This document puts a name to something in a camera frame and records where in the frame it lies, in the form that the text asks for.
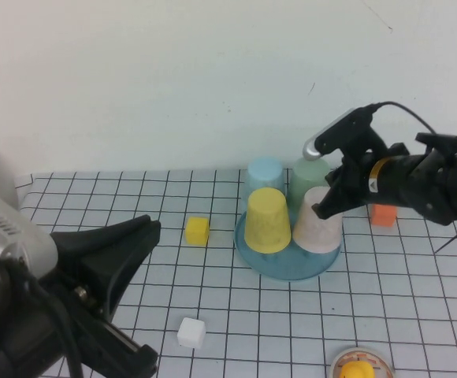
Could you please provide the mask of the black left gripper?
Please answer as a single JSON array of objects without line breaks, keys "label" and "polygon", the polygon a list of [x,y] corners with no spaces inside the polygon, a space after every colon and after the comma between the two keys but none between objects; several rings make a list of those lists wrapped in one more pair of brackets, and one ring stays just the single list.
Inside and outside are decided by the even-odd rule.
[{"label": "black left gripper", "polygon": [[142,215],[78,232],[52,232],[59,257],[81,259],[81,282],[97,302],[89,310],[54,283],[44,290],[0,261],[0,377],[39,377],[60,357],[69,374],[87,366],[105,377],[152,377],[158,353],[109,322],[136,271],[160,240],[161,224]]}]

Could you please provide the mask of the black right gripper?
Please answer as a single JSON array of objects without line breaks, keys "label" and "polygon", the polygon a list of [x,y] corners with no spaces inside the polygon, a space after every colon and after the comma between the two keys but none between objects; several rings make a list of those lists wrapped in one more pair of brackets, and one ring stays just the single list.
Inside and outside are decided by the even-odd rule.
[{"label": "black right gripper", "polygon": [[373,203],[369,190],[369,173],[375,164],[372,152],[344,152],[342,166],[331,170],[325,180],[330,187],[318,187],[323,195],[311,209],[326,220],[330,217]]}]

